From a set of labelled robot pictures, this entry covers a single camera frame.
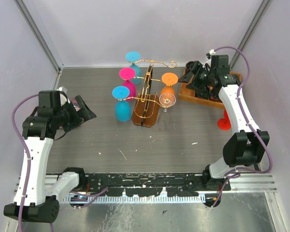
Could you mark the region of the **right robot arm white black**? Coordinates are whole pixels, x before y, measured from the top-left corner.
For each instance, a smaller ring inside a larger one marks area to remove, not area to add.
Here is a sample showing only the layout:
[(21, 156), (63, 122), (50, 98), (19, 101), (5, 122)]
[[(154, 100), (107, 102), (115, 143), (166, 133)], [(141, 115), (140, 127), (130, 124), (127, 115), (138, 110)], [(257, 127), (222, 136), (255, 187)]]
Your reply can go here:
[(232, 137), (223, 147), (222, 158), (207, 165), (202, 173), (204, 188), (214, 190), (229, 174), (249, 171), (260, 163), (270, 136), (253, 120), (243, 96), (240, 75), (230, 71), (229, 57), (213, 55), (209, 61), (210, 65), (188, 62), (179, 82), (200, 99), (219, 99), (230, 121)]

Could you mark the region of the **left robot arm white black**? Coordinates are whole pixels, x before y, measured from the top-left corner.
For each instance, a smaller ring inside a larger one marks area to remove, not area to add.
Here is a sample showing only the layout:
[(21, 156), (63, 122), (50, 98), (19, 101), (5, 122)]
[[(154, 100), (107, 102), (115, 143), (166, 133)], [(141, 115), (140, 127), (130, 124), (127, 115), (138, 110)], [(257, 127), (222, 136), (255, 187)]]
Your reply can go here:
[(72, 190), (87, 187), (84, 169), (68, 167), (49, 189), (45, 188), (55, 135), (59, 129), (68, 133), (96, 115), (81, 96), (70, 100), (62, 89), (40, 91), (36, 96), (38, 106), (23, 122), (22, 131), (16, 130), (24, 147), (24, 159), (16, 195), (12, 203), (5, 205), (3, 214), (21, 222), (53, 223), (63, 199)]

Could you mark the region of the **red wine glass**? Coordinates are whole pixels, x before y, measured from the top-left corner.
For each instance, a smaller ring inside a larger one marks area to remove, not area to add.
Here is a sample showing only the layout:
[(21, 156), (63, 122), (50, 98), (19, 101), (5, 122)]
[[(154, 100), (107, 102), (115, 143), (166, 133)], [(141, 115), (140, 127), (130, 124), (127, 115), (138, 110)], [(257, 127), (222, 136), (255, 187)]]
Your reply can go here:
[(226, 110), (224, 110), (223, 118), (218, 120), (217, 126), (223, 131), (228, 131), (231, 128), (231, 122)]

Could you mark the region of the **orange wine glass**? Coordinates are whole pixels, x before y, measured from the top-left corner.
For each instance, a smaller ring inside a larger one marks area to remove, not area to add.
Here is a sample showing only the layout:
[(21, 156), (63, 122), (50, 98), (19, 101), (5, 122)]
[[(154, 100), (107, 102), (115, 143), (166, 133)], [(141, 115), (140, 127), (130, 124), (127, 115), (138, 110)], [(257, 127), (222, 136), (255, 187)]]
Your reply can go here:
[(178, 76), (175, 73), (167, 72), (162, 75), (161, 81), (165, 84), (165, 87), (160, 91), (160, 95), (170, 93), (176, 96), (173, 86), (178, 82)]

